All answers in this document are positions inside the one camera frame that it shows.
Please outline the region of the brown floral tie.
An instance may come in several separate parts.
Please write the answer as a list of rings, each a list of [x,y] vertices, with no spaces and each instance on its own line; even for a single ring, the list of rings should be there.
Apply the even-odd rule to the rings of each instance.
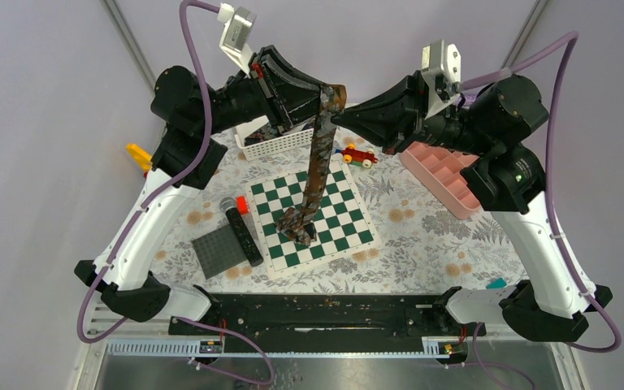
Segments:
[[[298,245],[308,246],[316,241],[314,217],[327,185],[329,165],[337,126],[332,118],[345,108],[346,88],[342,84],[325,85],[320,91],[320,106],[314,118],[310,144],[310,159],[302,203],[287,209],[276,222],[278,232]]]

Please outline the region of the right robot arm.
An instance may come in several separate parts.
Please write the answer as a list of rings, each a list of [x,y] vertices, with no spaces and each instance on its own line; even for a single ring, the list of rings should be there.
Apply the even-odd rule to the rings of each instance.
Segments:
[[[407,76],[333,121],[386,154],[423,143],[474,156],[461,177],[509,238],[526,278],[502,292],[450,288],[436,303],[436,329],[452,335],[465,324],[503,324],[530,341],[576,343],[589,327],[585,314],[605,308],[613,295],[568,267],[573,257],[546,202],[544,169],[522,143],[548,121],[540,91],[513,75],[485,87],[471,106],[434,115],[427,114],[427,95],[419,76]]]

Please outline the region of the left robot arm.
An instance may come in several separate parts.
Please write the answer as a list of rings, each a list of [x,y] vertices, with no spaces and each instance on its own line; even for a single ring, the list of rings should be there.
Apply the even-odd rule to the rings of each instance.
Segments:
[[[167,68],[150,109],[167,126],[141,195],[108,247],[75,266],[89,294],[122,320],[187,319],[201,334],[219,325],[200,288],[172,286],[151,271],[154,254],[179,214],[209,183],[226,147],[214,135],[264,117],[289,129],[315,117],[331,85],[296,69],[272,45],[252,54],[224,86],[213,88],[200,65]]]

